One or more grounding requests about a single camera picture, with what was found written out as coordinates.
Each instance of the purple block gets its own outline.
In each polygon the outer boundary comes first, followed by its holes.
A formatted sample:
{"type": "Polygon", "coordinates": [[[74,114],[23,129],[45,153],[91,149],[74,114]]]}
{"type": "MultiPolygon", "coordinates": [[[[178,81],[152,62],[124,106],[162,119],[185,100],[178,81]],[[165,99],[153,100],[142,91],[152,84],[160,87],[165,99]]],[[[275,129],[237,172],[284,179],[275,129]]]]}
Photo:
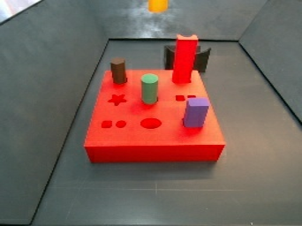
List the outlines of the purple block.
{"type": "Polygon", "coordinates": [[[210,102],[206,97],[189,98],[186,102],[185,127],[202,127],[210,102]]]}

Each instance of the red base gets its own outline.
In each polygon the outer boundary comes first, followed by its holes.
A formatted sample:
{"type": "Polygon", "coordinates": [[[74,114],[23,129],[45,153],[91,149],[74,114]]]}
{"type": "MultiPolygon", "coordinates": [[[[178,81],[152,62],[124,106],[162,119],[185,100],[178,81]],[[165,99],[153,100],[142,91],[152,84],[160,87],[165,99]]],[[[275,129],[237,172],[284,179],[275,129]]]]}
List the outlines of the red base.
{"type": "Polygon", "coordinates": [[[186,98],[208,97],[198,72],[193,71],[193,82],[186,84],[173,82],[173,71],[128,71],[126,75],[128,83],[118,85],[106,72],[85,144],[90,161],[217,161],[226,142],[213,108],[204,128],[186,128],[182,121],[186,98]],[[144,104],[141,98],[146,73],[160,77],[154,105],[144,104]]]}

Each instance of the brown cylinder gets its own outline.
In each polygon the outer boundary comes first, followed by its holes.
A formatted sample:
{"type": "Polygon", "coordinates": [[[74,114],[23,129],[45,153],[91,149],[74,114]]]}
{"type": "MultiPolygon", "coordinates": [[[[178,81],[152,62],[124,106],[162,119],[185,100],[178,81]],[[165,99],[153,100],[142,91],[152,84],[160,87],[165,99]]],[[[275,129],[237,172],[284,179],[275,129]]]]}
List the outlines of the brown cylinder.
{"type": "Polygon", "coordinates": [[[112,60],[112,72],[114,83],[124,84],[128,82],[125,58],[117,57],[112,60]]]}

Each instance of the star-shaped hole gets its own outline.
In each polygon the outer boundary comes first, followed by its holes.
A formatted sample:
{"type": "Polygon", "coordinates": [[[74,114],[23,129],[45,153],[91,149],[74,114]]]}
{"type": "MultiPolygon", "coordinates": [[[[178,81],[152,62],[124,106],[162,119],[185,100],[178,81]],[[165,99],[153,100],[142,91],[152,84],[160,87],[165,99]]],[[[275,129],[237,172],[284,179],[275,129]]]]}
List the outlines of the star-shaped hole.
{"type": "Polygon", "coordinates": [[[122,102],[128,102],[128,99],[125,98],[126,95],[116,95],[113,94],[112,99],[109,100],[109,102],[113,102],[116,104],[116,106],[118,106],[122,102]]]}

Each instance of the black shape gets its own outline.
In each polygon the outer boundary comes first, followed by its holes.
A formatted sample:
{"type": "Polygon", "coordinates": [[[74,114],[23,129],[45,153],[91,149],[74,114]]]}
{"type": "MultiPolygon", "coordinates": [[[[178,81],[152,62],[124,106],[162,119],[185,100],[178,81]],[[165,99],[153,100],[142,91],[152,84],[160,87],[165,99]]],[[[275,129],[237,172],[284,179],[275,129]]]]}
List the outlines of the black shape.
{"type": "MultiPolygon", "coordinates": [[[[177,46],[166,46],[166,55],[165,55],[166,70],[174,69],[176,47],[177,46]]],[[[201,52],[201,47],[197,46],[194,70],[198,70],[198,72],[206,72],[206,66],[208,66],[208,60],[210,57],[210,53],[212,53],[212,48],[209,48],[206,51],[201,52]]]]}

